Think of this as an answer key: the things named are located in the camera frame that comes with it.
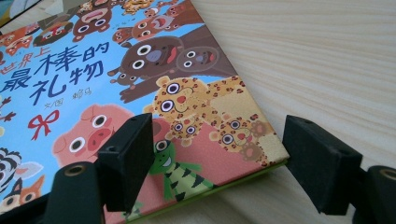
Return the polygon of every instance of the cartoon animal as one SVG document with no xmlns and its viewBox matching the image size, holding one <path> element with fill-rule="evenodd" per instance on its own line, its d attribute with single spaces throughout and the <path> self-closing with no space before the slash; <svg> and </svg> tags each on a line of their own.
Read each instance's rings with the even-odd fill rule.
<svg viewBox="0 0 396 224">
<path fill-rule="evenodd" d="M 125 32 L 129 36 L 124 37 L 124 39 L 134 38 L 141 41 L 154 37 L 162 31 L 174 31 L 183 25 L 203 23 L 201 16 L 190 0 L 183 1 L 178 5 L 183 10 L 178 11 L 177 14 L 151 16 L 137 22 L 134 27 L 129 27 L 128 29 L 131 31 Z"/>
<path fill-rule="evenodd" d="M 93 2 L 92 10 L 76 14 L 79 19 L 73 27 L 73 35 L 75 36 L 73 42 L 81 41 L 86 35 L 94 32 L 102 33 L 110 28 L 111 6 L 106 2 L 100 1 L 101 4 L 96 4 L 96 2 Z"/>
<path fill-rule="evenodd" d="M 191 145 L 192 139 L 201 131 L 203 123 L 203 120 L 196 116 L 183 120 L 175 119 L 165 138 L 167 140 L 172 140 L 173 138 L 180 139 L 181 145 L 188 147 Z"/>
<path fill-rule="evenodd" d="M 21 164 L 21 155 L 16 151 L 9 151 L 0 147 L 0 193 L 2 193 L 12 180 L 17 167 Z"/>
<path fill-rule="evenodd" d="M 212 182 L 195 173 L 200 171 L 200 165 L 175 161 L 176 149 L 172 142 L 156 142 L 154 152 L 155 161 L 149 173 L 163 175 L 165 200 L 180 202 L 214 188 Z"/>
<path fill-rule="evenodd" d="M 182 42 L 177 37 L 159 37 L 157 41 L 142 41 L 132 46 L 129 42 L 122 44 L 128 48 L 121 61 L 120 67 L 109 71 L 111 77 L 120 72 L 126 79 L 132 77 L 142 77 L 149 79 L 166 74 L 175 67 L 177 49 L 182 46 Z M 118 78 L 122 85 L 123 77 Z"/>
<path fill-rule="evenodd" d="M 13 56 L 14 54 L 17 53 L 18 49 L 21 48 L 28 49 L 32 40 L 33 37 L 31 35 L 26 35 L 24 37 L 21 37 L 6 47 L 6 53 L 9 54 L 10 56 Z"/>
<path fill-rule="evenodd" d="M 97 160 L 97 151 L 134 114 L 117 105 L 91 105 L 67 133 L 56 139 L 52 154 L 61 167 Z"/>
<path fill-rule="evenodd" d="M 145 113 L 155 113 L 168 122 L 188 119 L 192 116 L 212 126 L 222 122 L 218 111 L 210 106 L 210 101 L 245 86 L 239 77 L 228 77 L 205 84 L 198 78 L 180 77 L 170 79 L 160 77 L 157 81 L 160 89 L 155 95 L 152 105 L 144 108 Z"/>
<path fill-rule="evenodd" d="M 78 13 L 92 10 L 92 0 L 79 5 Z"/>
<path fill-rule="evenodd" d="M 141 77 L 143 79 L 135 85 L 135 88 L 128 88 L 120 93 L 124 103 L 158 90 L 157 79 L 165 75 L 170 78 L 236 75 L 230 61 L 206 26 L 201 26 L 180 38 L 153 37 L 134 46 L 128 42 L 122 45 L 128 50 L 120 67 L 107 74 L 113 77 L 120 72 L 127 78 Z"/>
<path fill-rule="evenodd" d="M 122 7 L 125 9 L 122 15 L 134 15 L 139 9 L 150 7 L 153 1 L 154 0 L 129 0 Z"/>
<path fill-rule="evenodd" d="M 2 103 L 1 103 L 1 105 L 0 105 L 0 109 L 1 109 L 4 105 L 8 104 L 9 102 L 11 102 L 11 97 L 10 97 L 10 96 L 2 101 Z M 11 121 L 11 119 L 12 119 L 14 116 L 16 116 L 16 115 L 17 115 L 17 114 L 14 113 L 14 112 L 9 112 L 6 116 L 2 117 L 1 110 L 0 110 L 0 120 L 3 120 L 4 122 Z M 5 132 L 5 131 L 6 131 L 6 130 L 5 130 L 3 127 L 0 126 L 0 137 L 4 135 L 4 132 Z"/>
<path fill-rule="evenodd" d="M 43 183 L 44 176 L 42 175 L 31 187 L 23 189 L 22 179 L 19 178 L 12 187 L 11 192 L 0 203 L 0 214 L 41 197 Z"/>
<path fill-rule="evenodd" d="M 26 28 L 22 27 L 16 31 L 10 32 L 5 35 L 0 35 L 0 47 L 5 46 L 8 47 L 10 44 L 12 44 L 14 41 L 17 39 L 20 39 L 26 35 Z"/>
<path fill-rule="evenodd" d="M 160 1 L 160 2 L 157 3 L 157 6 L 156 6 L 156 7 L 150 7 L 150 8 L 148 8 L 148 9 L 146 9 L 146 10 L 144 11 L 144 14 L 145 14 L 145 16 L 146 16 L 147 18 L 156 16 L 156 15 L 160 12 L 160 10 L 161 10 L 162 7 L 164 7 L 164 6 L 171 6 L 171 5 L 174 5 L 175 3 L 177 3 L 177 0 L 172 0 L 172 1 L 170 1 L 170 2 Z"/>
<path fill-rule="evenodd" d="M 32 35 L 39 29 L 40 26 L 38 25 L 38 22 L 33 22 L 32 24 L 26 26 L 25 35 Z"/>
<path fill-rule="evenodd" d="M 5 212 L 20 206 L 20 198 L 21 198 L 21 189 L 22 189 L 22 180 L 18 179 L 12 187 L 11 192 L 4 197 L 3 201 L 0 202 L 0 215 Z"/>
<path fill-rule="evenodd" d="M 166 10 L 165 15 L 170 16 L 170 17 L 176 17 L 176 16 L 180 15 L 180 13 L 182 13 L 186 10 L 191 10 L 190 8 L 186 8 L 186 7 L 190 7 L 190 6 L 191 6 L 190 4 L 188 4 L 188 5 L 173 4 Z"/>
<path fill-rule="evenodd" d="M 35 38 L 33 45 L 35 47 L 45 46 L 54 43 L 73 29 L 73 22 L 69 21 L 78 11 L 77 7 L 68 9 L 65 13 L 48 17 L 38 22 L 42 32 Z"/>
<path fill-rule="evenodd" d="M 45 176 L 40 176 L 37 181 L 29 188 L 21 190 L 20 205 L 31 202 L 34 199 L 41 197 L 41 187 L 44 184 Z"/>
<path fill-rule="evenodd" d="M 271 164 L 259 146 L 260 137 L 275 134 L 268 122 L 258 120 L 257 114 L 250 119 L 233 118 L 229 114 L 223 114 L 222 118 L 218 130 L 209 134 L 211 141 L 218 142 L 228 152 L 241 153 L 245 161 L 255 161 L 264 167 Z"/>
</svg>

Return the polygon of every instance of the red ribbon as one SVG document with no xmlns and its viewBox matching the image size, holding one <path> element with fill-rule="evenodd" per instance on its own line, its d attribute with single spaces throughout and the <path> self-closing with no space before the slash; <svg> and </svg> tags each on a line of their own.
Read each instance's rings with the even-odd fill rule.
<svg viewBox="0 0 396 224">
<path fill-rule="evenodd" d="M 27 126 L 30 129 L 37 128 L 35 130 L 35 135 L 33 136 L 32 140 L 36 140 L 38 137 L 38 134 L 40 132 L 41 127 L 44 126 L 44 135 L 47 136 L 47 134 L 50 133 L 50 127 L 49 124 L 56 121 L 59 118 L 59 110 L 54 110 L 52 113 L 50 113 L 44 120 L 41 115 L 37 115 L 34 118 L 32 118 L 29 121 L 29 125 Z"/>
</svg>

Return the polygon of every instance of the cartoon eye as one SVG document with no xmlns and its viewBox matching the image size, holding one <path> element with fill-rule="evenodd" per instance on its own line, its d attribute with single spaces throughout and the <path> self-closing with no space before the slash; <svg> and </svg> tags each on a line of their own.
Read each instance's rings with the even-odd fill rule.
<svg viewBox="0 0 396 224">
<path fill-rule="evenodd" d="M 138 27 L 139 29 L 143 29 L 143 28 L 145 28 L 146 26 L 148 26 L 148 24 L 147 24 L 146 22 L 143 22 L 143 23 L 140 23 L 137 27 Z"/>
<path fill-rule="evenodd" d="M 145 65 L 145 61 L 143 60 L 137 60 L 136 62 L 134 62 L 134 64 L 132 64 L 132 68 L 133 69 L 140 69 Z"/>
<path fill-rule="evenodd" d="M 15 198 L 16 195 L 10 196 L 7 198 L 5 202 L 3 202 L 4 207 L 15 207 L 16 203 L 19 202 L 17 198 Z"/>
<path fill-rule="evenodd" d="M 105 124 L 106 120 L 107 120 L 107 117 L 105 115 L 99 115 L 93 119 L 92 127 L 100 128 Z"/>
<path fill-rule="evenodd" d="M 144 46 L 140 47 L 140 48 L 137 50 L 137 55 L 140 55 L 140 56 L 146 55 L 146 54 L 148 54 L 150 51 L 151 51 L 151 46 L 150 46 L 150 45 L 144 45 Z"/>
<path fill-rule="evenodd" d="M 180 132 L 183 129 L 183 125 L 181 123 L 175 125 L 175 131 Z"/>
<path fill-rule="evenodd" d="M 166 89 L 166 91 L 169 94 L 175 94 L 178 92 L 178 90 L 180 89 L 180 86 L 177 83 L 172 83 L 168 86 L 168 88 Z"/>
<path fill-rule="evenodd" d="M 101 20 L 99 20 L 99 21 L 97 21 L 97 22 L 95 23 L 95 26 L 101 26 L 101 25 L 103 25 L 104 23 L 106 23 L 106 20 L 105 20 L 105 19 L 101 19 Z"/>
<path fill-rule="evenodd" d="M 72 153 L 80 151 L 85 145 L 85 139 L 83 137 L 78 137 L 69 146 L 69 150 Z"/>
<path fill-rule="evenodd" d="M 233 141 L 233 136 L 230 134 L 225 134 L 222 138 L 222 141 L 225 145 L 230 145 Z"/>
<path fill-rule="evenodd" d="M 165 140 L 162 140 L 155 144 L 155 149 L 157 151 L 164 151 L 167 147 L 168 147 L 168 142 Z"/>
<path fill-rule="evenodd" d="M 46 36 L 44 36 L 44 38 L 46 38 L 46 39 L 50 39 L 52 37 L 52 35 L 46 35 Z"/>
<path fill-rule="evenodd" d="M 84 33 L 85 31 L 88 30 L 88 28 L 90 28 L 89 25 L 81 26 L 81 27 L 79 27 L 78 32 L 79 32 L 79 33 Z"/>
<path fill-rule="evenodd" d="M 190 126 L 190 127 L 186 130 L 186 132 L 189 133 L 189 134 L 195 133 L 195 127 Z"/>
<path fill-rule="evenodd" d="M 190 51 L 190 52 L 187 53 L 187 57 L 188 58 L 192 58 L 194 56 L 195 56 L 195 51 Z"/>
<path fill-rule="evenodd" d="M 29 203 L 29 202 L 32 201 L 33 199 L 35 199 L 35 193 L 34 193 L 34 192 L 31 192 L 31 193 L 25 195 L 25 196 L 22 198 L 22 201 L 23 201 L 24 203 Z"/>
<path fill-rule="evenodd" d="M 149 35 L 149 34 L 151 34 L 150 31 L 145 31 L 145 32 L 142 33 L 142 36 Z"/>
<path fill-rule="evenodd" d="M 232 127 L 233 129 L 238 129 L 239 126 L 240 126 L 240 123 L 239 123 L 239 121 L 234 120 L 234 121 L 231 122 L 230 125 L 231 125 L 231 127 Z"/>
<path fill-rule="evenodd" d="M 173 101 L 167 100 L 167 101 L 164 101 L 164 102 L 161 104 L 161 110 L 162 110 L 163 112 L 168 112 L 169 110 L 171 110 L 171 109 L 173 108 L 173 106 L 174 106 Z"/>
<path fill-rule="evenodd" d="M 192 62 L 191 61 L 186 61 L 184 62 L 184 67 L 191 67 L 192 66 Z"/>
</svg>

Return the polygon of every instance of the cartoon zebra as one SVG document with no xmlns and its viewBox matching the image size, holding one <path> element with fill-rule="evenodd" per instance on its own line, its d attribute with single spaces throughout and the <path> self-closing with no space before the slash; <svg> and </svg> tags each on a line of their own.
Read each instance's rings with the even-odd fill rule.
<svg viewBox="0 0 396 224">
<path fill-rule="evenodd" d="M 149 173 L 163 174 L 165 200 L 176 199 L 180 202 L 213 189 L 212 182 L 194 172 L 200 171 L 201 165 L 175 161 L 176 149 L 171 141 L 162 140 L 155 143 L 154 152 L 155 161 Z"/>
<path fill-rule="evenodd" d="M 0 194 L 14 177 L 17 167 L 21 164 L 21 159 L 19 152 L 8 152 L 6 148 L 0 147 Z"/>
</svg>

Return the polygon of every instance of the cartoon bear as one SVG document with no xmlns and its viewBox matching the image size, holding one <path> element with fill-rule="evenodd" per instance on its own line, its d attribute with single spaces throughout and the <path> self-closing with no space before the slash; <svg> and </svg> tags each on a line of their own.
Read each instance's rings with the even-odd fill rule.
<svg viewBox="0 0 396 224">
<path fill-rule="evenodd" d="M 171 6 L 166 14 L 147 16 L 136 23 L 134 27 L 128 27 L 128 36 L 124 39 L 134 38 L 136 40 L 145 40 L 154 37 L 162 31 L 174 31 L 183 25 L 203 23 L 201 16 L 193 6 L 190 0 L 181 2 L 178 5 Z"/>
<path fill-rule="evenodd" d="M 35 38 L 33 45 L 35 47 L 45 46 L 54 43 L 73 29 L 73 22 L 69 21 L 77 13 L 77 8 L 70 8 L 65 13 L 51 16 L 38 22 L 42 32 Z"/>
<path fill-rule="evenodd" d="M 86 35 L 94 32 L 102 33 L 110 28 L 111 6 L 106 2 L 99 6 L 93 3 L 92 10 L 82 11 L 77 16 L 79 16 L 79 20 L 73 27 L 73 35 L 75 36 L 73 42 L 81 41 Z"/>
<path fill-rule="evenodd" d="M 195 75 L 214 77 L 236 75 L 233 66 L 206 26 L 201 26 L 180 38 L 161 36 L 141 41 L 134 46 L 129 42 L 122 45 L 128 50 L 120 67 L 107 74 L 113 77 L 120 72 L 125 74 L 126 78 L 143 79 L 135 87 L 130 86 L 120 93 L 124 103 L 158 90 L 156 81 L 162 76 L 178 78 Z"/>
</svg>

